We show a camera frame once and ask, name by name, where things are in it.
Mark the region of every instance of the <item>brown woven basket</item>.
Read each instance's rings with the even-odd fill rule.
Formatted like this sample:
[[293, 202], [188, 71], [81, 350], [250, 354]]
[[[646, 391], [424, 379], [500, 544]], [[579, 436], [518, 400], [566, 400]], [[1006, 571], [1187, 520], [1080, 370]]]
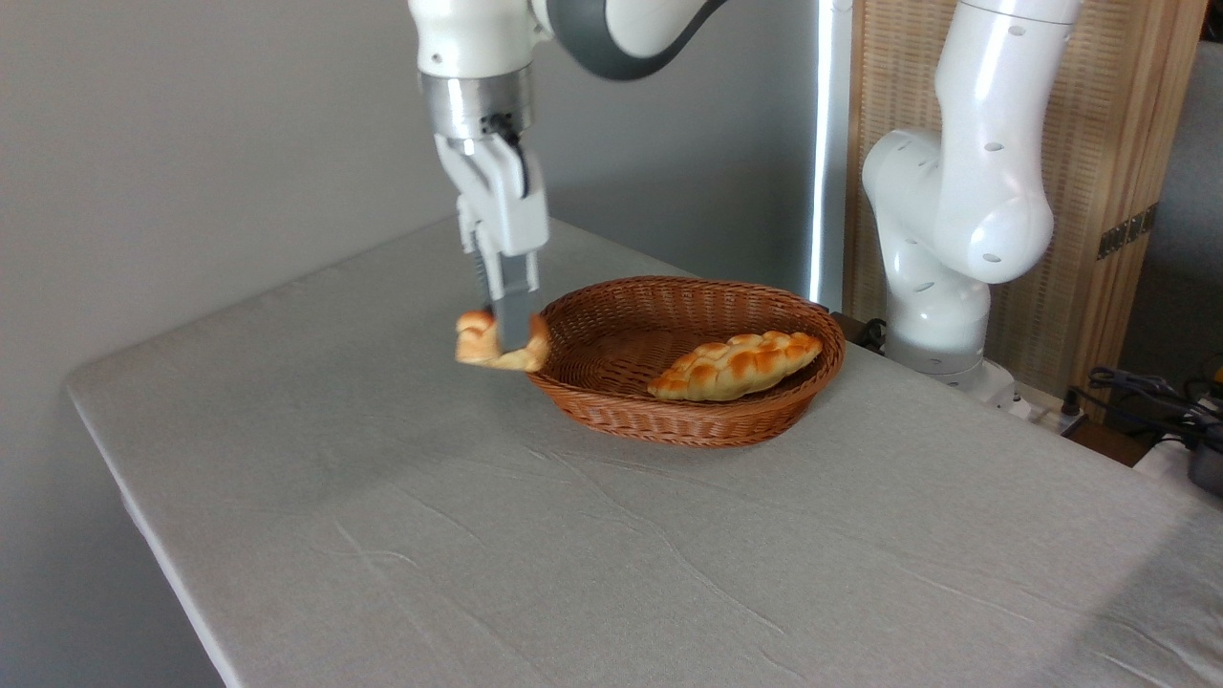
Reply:
[[[552, 354], [531, 381], [577, 423], [647, 442], [742, 447], [775, 437], [845, 358], [845, 334], [824, 308], [758, 284], [631, 276], [578, 288], [541, 314]], [[662, 402], [646, 392], [700, 343], [769, 329], [818, 336], [824, 351], [777, 387], [734, 402]]]

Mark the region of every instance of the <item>basket rim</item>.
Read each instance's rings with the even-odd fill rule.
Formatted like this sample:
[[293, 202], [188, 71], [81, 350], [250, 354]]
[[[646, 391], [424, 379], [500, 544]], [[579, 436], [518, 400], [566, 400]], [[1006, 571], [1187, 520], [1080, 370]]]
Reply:
[[[832, 325], [830, 329], [838, 334], [839, 343], [840, 343], [839, 347], [832, 347], [832, 346], [829, 346], [830, 342], [826, 341], [824, 342], [826, 343], [826, 351], [844, 349], [845, 332], [841, 329], [840, 324], [835, 320], [835, 318], [832, 317], [832, 313], [829, 312], [829, 309], [827, 307], [824, 307], [824, 306], [822, 306], [819, 303], [816, 303], [815, 301], [811, 301], [808, 298], [804, 298], [802, 296], [799, 296], [797, 293], [795, 293], [793, 291], [788, 291], [785, 288], [779, 288], [777, 286], [769, 286], [769, 285], [766, 285], [766, 284], [756, 284], [756, 282], [750, 282], [750, 281], [737, 281], [737, 280], [728, 280], [728, 279], [706, 279], [706, 277], [700, 277], [700, 276], [686, 276], [686, 275], [634, 275], [634, 276], [621, 276], [621, 277], [609, 279], [609, 280], [604, 280], [604, 281], [598, 281], [598, 282], [594, 282], [594, 284], [589, 284], [589, 285], [575, 288], [575, 290], [565, 293], [564, 296], [560, 296], [559, 298], [556, 298], [556, 299], [552, 301], [550, 303], [548, 303], [544, 307], [544, 309], [541, 310], [541, 314], [544, 317], [544, 319], [547, 319], [547, 314], [549, 312], [560, 309], [561, 307], [564, 307], [565, 304], [567, 304], [570, 301], [580, 297], [585, 292], [587, 292], [589, 290], [593, 290], [593, 288], [607, 288], [607, 287], [613, 287], [613, 286], [621, 285], [621, 284], [640, 284], [640, 282], [671, 282], [671, 284], [676, 284], [676, 282], [678, 284], [685, 284], [685, 282], [687, 282], [687, 284], [700, 285], [702, 287], [715, 286], [715, 287], [724, 287], [724, 288], [731, 288], [731, 290], [769, 291], [769, 292], [773, 292], [773, 295], [775, 295], [775, 296], [781, 296], [781, 297], [784, 297], [786, 299], [793, 299], [796, 304], [801, 304], [804, 307], [807, 307], [813, 313], [818, 313], [818, 315], [821, 318], [824, 318], [828, 321], [828, 324]], [[774, 408], [778, 408], [778, 407], [784, 407], [784, 406], [788, 406], [788, 404], [793, 404], [793, 403], [796, 403], [796, 402], [806, 402], [811, 397], [815, 397], [816, 392], [819, 391], [818, 389], [822, 389], [824, 385], [827, 385], [828, 380], [830, 380], [832, 378], [834, 378], [837, 375], [837, 373], [840, 370], [840, 368], [841, 368], [843, 364], [844, 364], [844, 356], [839, 357], [833, 363], [833, 369], [827, 375], [813, 375], [813, 376], [808, 378], [807, 380], [805, 380], [802, 382], [802, 385], [799, 385], [797, 387], [786, 390], [785, 392], [781, 392], [779, 395], [768, 396], [767, 393], [769, 391], [766, 390], [763, 392], [755, 393], [755, 395], [748, 395], [746, 397], [741, 397], [739, 400], [733, 400], [730, 402], [690, 402], [690, 401], [686, 401], [686, 400], [676, 400], [676, 401], [665, 400], [664, 401], [664, 400], [657, 400], [657, 398], [654, 398], [652, 396], [648, 396], [648, 395], [647, 396], [634, 396], [634, 395], [627, 395], [627, 393], [624, 393], [624, 392], [596, 392], [596, 391], [592, 391], [592, 390], [589, 390], [587, 387], [580, 387], [580, 386], [576, 386], [576, 385], [570, 385], [567, 382], [561, 382], [561, 381], [559, 381], [559, 380], [556, 380], [556, 379], [554, 379], [554, 378], [552, 378], [549, 375], [545, 375], [542, 370], [537, 371], [537, 373], [530, 373], [530, 374], [527, 374], [527, 376], [533, 382], [536, 382], [537, 385], [548, 386], [548, 387], [552, 387], [552, 389], [555, 389], [555, 390], [561, 390], [561, 391], [564, 391], [567, 395], [574, 395], [574, 396], [582, 397], [582, 398], [586, 398], [586, 400], [589, 400], [589, 401], [597, 401], [598, 403], [600, 403], [603, 406], [614, 406], [614, 407], [624, 406], [624, 407], [640, 408], [642, 404], [647, 404], [647, 406], [656, 406], [656, 407], [659, 407], [659, 408], [665, 408], [670, 413], [675, 413], [675, 412], [678, 412], [680, 409], [687, 409], [690, 412], [698, 412], [701, 418], [708, 419], [711, 417], [711, 414], [712, 415], [718, 415], [718, 417], [720, 417], [720, 415], [725, 415], [725, 417], [742, 417], [744, 414], [750, 414], [750, 413], [753, 413], [753, 412], [757, 412], [757, 411], [763, 412], [763, 411], [774, 409]]]

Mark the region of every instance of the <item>braided bread roll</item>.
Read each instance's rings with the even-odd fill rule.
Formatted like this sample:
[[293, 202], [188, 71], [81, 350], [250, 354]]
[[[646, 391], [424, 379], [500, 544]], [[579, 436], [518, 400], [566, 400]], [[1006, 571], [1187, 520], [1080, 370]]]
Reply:
[[526, 373], [543, 368], [548, 360], [550, 336], [548, 323], [538, 313], [531, 314], [531, 340], [525, 348], [516, 352], [501, 353], [495, 325], [497, 318], [488, 310], [467, 310], [459, 315], [459, 321], [455, 324], [455, 330], [459, 332], [455, 360], [460, 364]]
[[725, 343], [702, 343], [646, 390], [658, 400], [730, 402], [762, 392], [810, 364], [824, 351], [810, 334], [739, 334]]

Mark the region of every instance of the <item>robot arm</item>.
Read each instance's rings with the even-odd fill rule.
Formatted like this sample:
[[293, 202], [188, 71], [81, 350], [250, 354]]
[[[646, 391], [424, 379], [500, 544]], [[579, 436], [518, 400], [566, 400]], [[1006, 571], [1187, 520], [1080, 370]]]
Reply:
[[1014, 381], [983, 360], [988, 285], [1026, 273], [1052, 237], [1044, 108], [1081, 6], [960, 0], [934, 77], [942, 134], [893, 131], [862, 169], [888, 281], [888, 358], [1000, 408]]
[[503, 352], [530, 339], [536, 252], [548, 241], [543, 172], [522, 142], [531, 56], [555, 37], [586, 68], [635, 79], [665, 66], [725, 0], [407, 0], [438, 158], [459, 189]]

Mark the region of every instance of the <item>gray tablecloth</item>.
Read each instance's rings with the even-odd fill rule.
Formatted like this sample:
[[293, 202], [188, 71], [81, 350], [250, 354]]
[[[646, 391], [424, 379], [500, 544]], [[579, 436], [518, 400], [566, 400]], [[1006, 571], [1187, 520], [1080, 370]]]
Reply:
[[599, 435], [476, 297], [443, 222], [71, 379], [231, 686], [1223, 684], [1219, 512], [856, 348], [764, 445]]

